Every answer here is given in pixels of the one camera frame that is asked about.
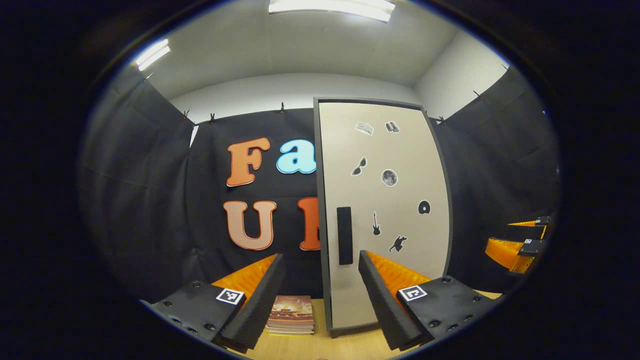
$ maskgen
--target ceiling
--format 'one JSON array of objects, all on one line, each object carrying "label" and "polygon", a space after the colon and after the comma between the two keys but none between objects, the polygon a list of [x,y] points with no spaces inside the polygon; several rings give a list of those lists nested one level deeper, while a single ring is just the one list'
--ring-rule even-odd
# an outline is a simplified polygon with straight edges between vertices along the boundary
[{"label": "ceiling", "polygon": [[166,98],[235,79],[315,72],[413,87],[458,28],[396,1],[388,23],[342,13],[268,13],[268,0],[236,0],[170,33],[171,51],[143,71]]}]

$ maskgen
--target black fabric backdrop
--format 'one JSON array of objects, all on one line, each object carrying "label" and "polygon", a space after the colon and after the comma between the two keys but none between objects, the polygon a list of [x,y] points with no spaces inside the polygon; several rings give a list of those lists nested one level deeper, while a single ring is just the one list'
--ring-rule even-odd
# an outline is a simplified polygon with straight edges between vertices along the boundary
[{"label": "black fabric backdrop", "polygon": [[[452,191],[449,275],[485,291],[516,280],[485,253],[509,222],[548,215],[557,196],[556,142],[534,92],[513,69],[482,98],[436,125]],[[317,196],[316,173],[283,174],[280,146],[314,141],[313,109],[263,111],[193,125],[137,69],[121,74],[96,109],[80,166],[80,199],[96,244],[135,296],[155,302],[192,279],[215,281],[276,252],[285,254],[282,295],[322,297],[319,251],[303,251],[298,201]],[[228,187],[233,143],[265,137],[254,182]],[[259,235],[256,201],[277,203],[274,240],[260,251],[232,242],[222,205],[247,203],[248,236]]]}]

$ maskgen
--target wooden floor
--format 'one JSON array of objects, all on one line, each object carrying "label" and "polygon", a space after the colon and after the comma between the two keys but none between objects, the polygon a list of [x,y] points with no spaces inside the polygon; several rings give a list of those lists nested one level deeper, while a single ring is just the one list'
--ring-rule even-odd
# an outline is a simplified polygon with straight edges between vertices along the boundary
[{"label": "wooden floor", "polygon": [[[501,295],[483,291],[479,293],[491,299]],[[237,354],[256,360],[383,360],[411,350],[389,350],[382,330],[377,326],[332,338],[326,330],[324,300],[313,299],[311,302],[316,321],[315,334],[276,336],[269,335],[264,329],[253,350],[248,350],[246,354]]]}]

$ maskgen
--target fluorescent light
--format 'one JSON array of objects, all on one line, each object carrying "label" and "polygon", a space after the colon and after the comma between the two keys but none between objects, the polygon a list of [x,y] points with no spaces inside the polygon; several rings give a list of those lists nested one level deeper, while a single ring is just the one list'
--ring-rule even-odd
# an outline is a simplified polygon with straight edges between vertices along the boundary
[{"label": "fluorescent light", "polygon": [[145,62],[146,59],[149,59],[153,54],[157,53],[158,50],[162,49],[168,44],[169,44],[169,40],[167,39],[164,39],[160,42],[155,43],[152,47],[149,47],[149,49],[147,49],[144,53],[142,53],[142,55],[140,55],[138,59],[136,59],[136,65],[142,64],[143,62]]},{"label": "fluorescent light", "polygon": [[146,59],[145,62],[143,62],[142,64],[140,64],[140,66],[138,67],[138,69],[140,71],[146,69],[147,67],[149,67],[149,65],[153,64],[156,60],[160,59],[160,57],[162,57],[162,55],[166,54],[169,52],[169,47],[163,47],[162,49],[160,49],[160,51],[158,51],[157,53],[153,54],[149,59]]},{"label": "fluorescent light", "polygon": [[269,13],[300,10],[342,12],[388,22],[395,4],[385,0],[271,0]]}]

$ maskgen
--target white wall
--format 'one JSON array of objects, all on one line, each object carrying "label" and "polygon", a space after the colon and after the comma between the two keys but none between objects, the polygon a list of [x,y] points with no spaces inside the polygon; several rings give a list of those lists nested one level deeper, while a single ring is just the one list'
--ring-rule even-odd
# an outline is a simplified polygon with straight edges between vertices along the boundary
[{"label": "white wall", "polygon": [[493,50],[460,31],[415,85],[430,117],[448,118],[492,86],[509,64]]},{"label": "white wall", "polygon": [[337,74],[277,74],[244,78],[208,86],[176,97],[171,103],[189,110],[189,119],[202,122],[266,110],[313,108],[314,97],[369,97],[421,104],[414,89],[375,79]]}]

